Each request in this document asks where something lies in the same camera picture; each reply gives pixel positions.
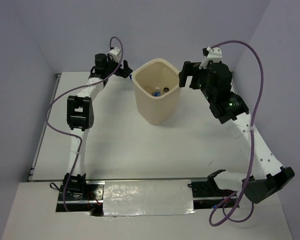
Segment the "black cap pepsi bottle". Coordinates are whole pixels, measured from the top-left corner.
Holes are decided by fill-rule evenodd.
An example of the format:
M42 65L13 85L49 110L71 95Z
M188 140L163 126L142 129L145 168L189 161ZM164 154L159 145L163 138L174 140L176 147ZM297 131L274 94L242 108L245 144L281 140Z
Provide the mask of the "black cap pepsi bottle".
M162 90L162 94L166 94L170 91L170 89L168 87L164 87Z

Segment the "blue label plastic bottle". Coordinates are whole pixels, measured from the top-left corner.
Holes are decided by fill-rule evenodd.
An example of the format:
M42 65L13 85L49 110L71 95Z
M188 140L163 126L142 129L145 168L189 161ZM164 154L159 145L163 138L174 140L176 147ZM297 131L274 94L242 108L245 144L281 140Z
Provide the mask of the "blue label plastic bottle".
M151 95L153 97L160 97L160 96L162 96L162 94L163 94L162 89L159 86L156 86Z

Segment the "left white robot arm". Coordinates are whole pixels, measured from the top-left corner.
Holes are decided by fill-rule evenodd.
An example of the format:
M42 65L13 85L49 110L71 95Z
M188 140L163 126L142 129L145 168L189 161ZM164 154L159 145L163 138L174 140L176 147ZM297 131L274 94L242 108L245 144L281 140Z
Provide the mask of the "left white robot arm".
M108 54L96 54L87 86L76 95L67 97L66 122L70 128L71 141L68 169L61 190L78 200L85 198L88 193L85 152L88 134L95 121L93 101L112 75L127 78L132 73L122 55L122 50L117 47L112 47Z

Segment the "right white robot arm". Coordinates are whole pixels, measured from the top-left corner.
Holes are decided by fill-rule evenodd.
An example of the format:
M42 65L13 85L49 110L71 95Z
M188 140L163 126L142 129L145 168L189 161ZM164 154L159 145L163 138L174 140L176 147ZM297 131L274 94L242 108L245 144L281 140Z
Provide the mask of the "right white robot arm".
M244 193L258 204L281 190L294 176L291 167L285 167L272 154L254 125L254 116L243 98L232 91L233 74L221 61L209 60L206 65L186 61L178 74L179 86L200 90L206 98L212 115L232 134L248 157L246 175L217 170L207 177L207 190L213 196L224 190Z

